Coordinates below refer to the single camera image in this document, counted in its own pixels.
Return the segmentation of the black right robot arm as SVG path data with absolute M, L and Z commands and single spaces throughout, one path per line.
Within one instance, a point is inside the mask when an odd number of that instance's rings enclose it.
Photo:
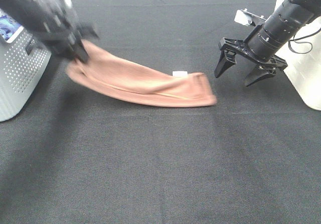
M 294 36 L 305 25 L 320 17 L 320 0 L 284 0 L 264 19 L 249 13 L 254 29 L 244 40 L 222 38 L 219 43 L 220 59 L 214 70 L 216 78 L 236 64 L 237 54 L 255 63 L 246 76 L 245 86 L 272 78 L 277 69 L 283 71 L 287 62 L 276 52 L 286 43 L 295 41 Z

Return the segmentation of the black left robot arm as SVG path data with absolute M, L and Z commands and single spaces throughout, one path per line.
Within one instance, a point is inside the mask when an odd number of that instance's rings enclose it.
M 97 32 L 80 22 L 71 0 L 1 0 L 1 9 L 53 55 L 88 61 L 83 39 Z

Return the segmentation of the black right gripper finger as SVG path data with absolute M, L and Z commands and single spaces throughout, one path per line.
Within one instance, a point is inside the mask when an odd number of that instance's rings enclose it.
M 214 70 L 214 75 L 216 78 L 220 77 L 227 69 L 234 66 L 236 64 L 236 53 L 229 50 L 224 49 L 221 51 L 220 59 L 218 64 Z
M 244 85 L 246 87 L 251 86 L 259 81 L 272 78 L 276 75 L 276 67 L 257 65 L 253 70 L 245 77 Z

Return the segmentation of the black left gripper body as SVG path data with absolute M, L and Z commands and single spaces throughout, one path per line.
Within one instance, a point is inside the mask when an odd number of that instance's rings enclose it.
M 40 26 L 35 36 L 56 55 L 74 59 L 72 45 L 81 40 L 71 0 L 36 0 Z

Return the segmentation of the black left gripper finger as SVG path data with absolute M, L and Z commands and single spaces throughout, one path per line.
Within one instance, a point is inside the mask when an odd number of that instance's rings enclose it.
M 72 45 L 72 53 L 73 58 L 80 60 L 82 63 L 87 63 L 89 59 L 89 55 L 85 50 L 85 47 L 82 43 L 82 40 L 76 41 L 74 45 Z
M 97 38 L 99 39 L 99 32 L 95 25 L 81 24 L 79 26 L 79 33 L 84 38 Z

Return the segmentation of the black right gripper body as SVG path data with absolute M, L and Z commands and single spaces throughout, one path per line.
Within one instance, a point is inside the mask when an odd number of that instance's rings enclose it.
M 224 49 L 229 49 L 235 52 L 236 54 L 241 55 L 244 58 L 252 61 L 256 65 L 276 67 L 276 69 L 280 69 L 281 71 L 283 71 L 288 66 L 287 62 L 284 59 L 276 55 L 267 57 L 267 59 L 258 56 L 250 49 L 248 44 L 245 43 L 245 41 L 243 40 L 222 38 L 219 42 L 219 49 L 220 51 Z

